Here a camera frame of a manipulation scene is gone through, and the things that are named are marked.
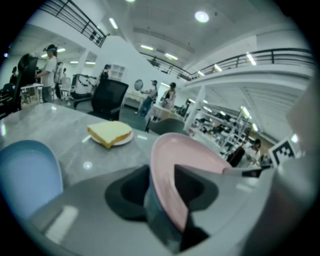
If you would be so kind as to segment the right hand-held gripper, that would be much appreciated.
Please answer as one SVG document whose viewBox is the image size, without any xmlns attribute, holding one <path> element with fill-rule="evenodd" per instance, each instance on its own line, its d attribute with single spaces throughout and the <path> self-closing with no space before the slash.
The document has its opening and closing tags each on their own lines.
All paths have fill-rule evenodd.
<svg viewBox="0 0 320 256">
<path fill-rule="evenodd" d="M 259 178 L 259 189 L 320 191 L 320 76 L 316 74 L 286 117 L 292 134 L 269 150 L 272 168 L 224 168 L 222 175 Z"/>
</svg>

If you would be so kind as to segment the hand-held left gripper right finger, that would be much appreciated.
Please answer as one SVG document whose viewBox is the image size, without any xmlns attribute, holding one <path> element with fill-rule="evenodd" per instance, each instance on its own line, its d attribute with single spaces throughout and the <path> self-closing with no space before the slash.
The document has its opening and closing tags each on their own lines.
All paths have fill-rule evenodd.
<svg viewBox="0 0 320 256">
<path fill-rule="evenodd" d="M 239 256 L 267 200 L 260 177 L 189 166 L 175 168 L 175 186 L 188 209 L 182 256 Z"/>
</svg>

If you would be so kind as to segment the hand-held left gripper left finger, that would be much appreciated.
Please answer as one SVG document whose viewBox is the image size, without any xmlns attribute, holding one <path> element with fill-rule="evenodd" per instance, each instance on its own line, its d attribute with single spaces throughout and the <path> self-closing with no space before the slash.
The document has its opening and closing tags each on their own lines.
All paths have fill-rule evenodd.
<svg viewBox="0 0 320 256">
<path fill-rule="evenodd" d="M 40 208 L 31 222 L 58 254 L 169 256 L 147 223 L 149 173 L 144 165 L 80 181 Z"/>
</svg>

